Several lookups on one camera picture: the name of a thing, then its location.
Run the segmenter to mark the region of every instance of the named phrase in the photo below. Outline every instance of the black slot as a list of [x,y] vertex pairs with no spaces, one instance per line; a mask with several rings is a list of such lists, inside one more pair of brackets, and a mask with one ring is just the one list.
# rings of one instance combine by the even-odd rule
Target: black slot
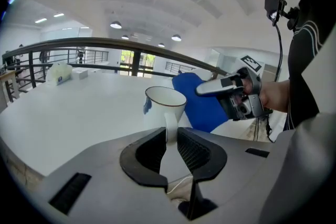
[[223,148],[182,127],[177,130],[177,150],[195,183],[214,179],[227,161]]
[[248,148],[245,152],[249,153],[249,154],[253,154],[259,157],[263,157],[263,158],[267,158],[269,152],[268,151],[262,151],[262,150],[258,150],[256,148]]
[[66,215],[90,179],[89,175],[76,173],[49,203]]
[[161,127],[125,147],[119,163],[122,170],[139,185],[167,191],[167,178],[160,175],[161,159],[165,152],[166,128]]
[[222,87],[228,87],[228,86],[232,86],[232,81],[230,78],[224,78],[224,79],[221,79],[221,85]]

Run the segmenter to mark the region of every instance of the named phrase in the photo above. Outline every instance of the white bag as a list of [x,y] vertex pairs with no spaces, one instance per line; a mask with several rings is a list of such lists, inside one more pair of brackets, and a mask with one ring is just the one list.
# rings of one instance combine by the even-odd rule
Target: white bag
[[70,78],[71,72],[72,66],[64,62],[55,63],[48,70],[46,83],[49,85],[59,85]]

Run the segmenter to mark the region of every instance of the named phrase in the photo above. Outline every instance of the white mug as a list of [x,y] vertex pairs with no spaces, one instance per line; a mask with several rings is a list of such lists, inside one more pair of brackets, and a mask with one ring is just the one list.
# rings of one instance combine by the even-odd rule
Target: white mug
[[147,129],[166,127],[166,142],[174,144],[177,139],[177,123],[181,119],[187,98],[178,91],[166,87],[150,87],[145,91],[143,106]]

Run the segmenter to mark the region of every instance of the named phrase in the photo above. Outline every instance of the blue cloth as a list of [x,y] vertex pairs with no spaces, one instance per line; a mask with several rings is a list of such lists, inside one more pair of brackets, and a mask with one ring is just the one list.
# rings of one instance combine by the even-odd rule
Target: blue cloth
[[173,78],[174,89],[187,98],[185,113],[194,129],[210,133],[228,121],[216,97],[200,97],[196,88],[203,81],[194,73],[183,73]]

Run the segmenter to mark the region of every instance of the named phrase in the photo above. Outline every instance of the mug handle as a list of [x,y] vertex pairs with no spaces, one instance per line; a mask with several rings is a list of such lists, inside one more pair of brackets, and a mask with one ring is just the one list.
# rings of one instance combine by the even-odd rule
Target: mug handle
[[164,113],[166,119],[166,143],[174,144],[177,141],[177,119],[175,113]]

